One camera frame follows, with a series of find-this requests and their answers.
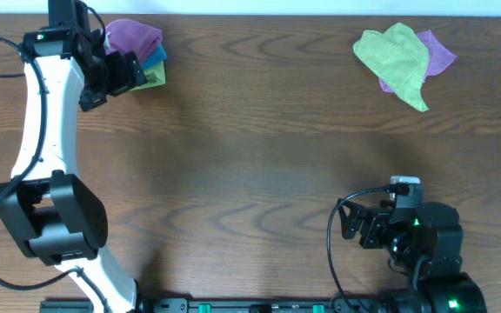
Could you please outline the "purple microfiber cloth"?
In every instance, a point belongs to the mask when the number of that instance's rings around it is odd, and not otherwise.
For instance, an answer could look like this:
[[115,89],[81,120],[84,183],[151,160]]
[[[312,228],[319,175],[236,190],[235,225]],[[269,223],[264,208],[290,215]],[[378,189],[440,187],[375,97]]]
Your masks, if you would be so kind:
[[140,63],[145,62],[162,43],[163,32],[153,26],[132,19],[118,19],[106,26],[105,52],[134,52]]

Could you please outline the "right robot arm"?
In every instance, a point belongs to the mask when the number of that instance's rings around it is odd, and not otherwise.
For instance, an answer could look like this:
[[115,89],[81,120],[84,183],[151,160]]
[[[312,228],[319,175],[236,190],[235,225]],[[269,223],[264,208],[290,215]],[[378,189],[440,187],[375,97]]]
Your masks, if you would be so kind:
[[383,200],[378,209],[339,204],[342,237],[360,235],[366,250],[385,249],[408,287],[379,294],[368,312],[486,312],[480,288],[461,270],[464,238],[456,209],[444,203]]

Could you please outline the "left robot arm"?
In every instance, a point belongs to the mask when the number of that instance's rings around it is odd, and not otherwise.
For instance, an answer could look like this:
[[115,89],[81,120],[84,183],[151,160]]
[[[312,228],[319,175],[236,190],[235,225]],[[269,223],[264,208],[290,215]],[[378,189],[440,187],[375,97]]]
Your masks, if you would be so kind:
[[135,312],[137,282],[108,244],[103,203],[77,167],[77,115],[145,83],[133,52],[108,52],[95,11],[50,0],[49,22],[19,44],[27,83],[23,138],[10,180],[0,183],[0,220],[20,251],[57,268],[95,312]]

